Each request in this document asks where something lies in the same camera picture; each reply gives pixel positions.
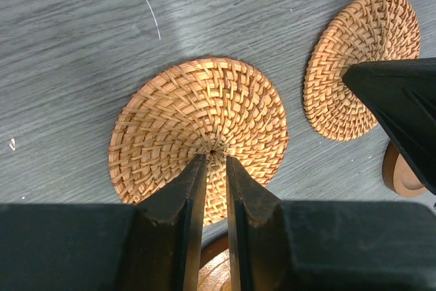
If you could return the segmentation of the woven rattan coaster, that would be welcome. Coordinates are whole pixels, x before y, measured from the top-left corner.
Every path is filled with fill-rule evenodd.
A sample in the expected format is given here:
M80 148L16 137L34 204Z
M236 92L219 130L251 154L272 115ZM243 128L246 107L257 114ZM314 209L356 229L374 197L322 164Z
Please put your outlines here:
M354 64L417 59L420 25L408 0L355 0L320 35L307 64L303 105L313 129L334 141L357 139L377 125L343 82Z
M188 61L150 79L123 108L108 148L112 185L138 204L206 156L203 224L227 216L226 159L267 185L289 141L286 111L258 69L229 58Z

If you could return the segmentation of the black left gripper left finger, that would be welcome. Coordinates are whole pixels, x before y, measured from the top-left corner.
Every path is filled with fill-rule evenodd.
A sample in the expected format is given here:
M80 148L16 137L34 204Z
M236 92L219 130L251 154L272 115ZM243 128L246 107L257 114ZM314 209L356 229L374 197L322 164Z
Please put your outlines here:
M206 157L137 205L4 204L2 290L195 290Z

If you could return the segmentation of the brown wooden coaster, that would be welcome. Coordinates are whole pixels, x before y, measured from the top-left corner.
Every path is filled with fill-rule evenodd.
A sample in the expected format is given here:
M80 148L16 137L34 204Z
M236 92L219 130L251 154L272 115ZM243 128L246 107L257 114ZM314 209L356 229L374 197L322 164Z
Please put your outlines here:
M229 255L227 232L202 246L197 290L230 291L232 289Z
M401 197L414 198L427 192L392 141L386 148L381 170L385 186Z

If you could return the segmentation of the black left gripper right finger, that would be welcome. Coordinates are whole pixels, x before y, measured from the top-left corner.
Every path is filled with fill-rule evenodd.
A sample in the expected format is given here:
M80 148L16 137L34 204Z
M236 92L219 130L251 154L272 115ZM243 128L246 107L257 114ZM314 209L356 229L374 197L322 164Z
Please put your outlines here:
M233 290L434 290L435 214L413 202L281 200L226 159Z

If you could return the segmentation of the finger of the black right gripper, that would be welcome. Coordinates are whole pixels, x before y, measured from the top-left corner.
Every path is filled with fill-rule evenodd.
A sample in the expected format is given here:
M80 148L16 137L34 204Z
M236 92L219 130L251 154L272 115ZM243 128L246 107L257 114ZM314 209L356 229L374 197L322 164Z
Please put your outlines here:
M352 65L342 81L434 194L435 59L365 61Z

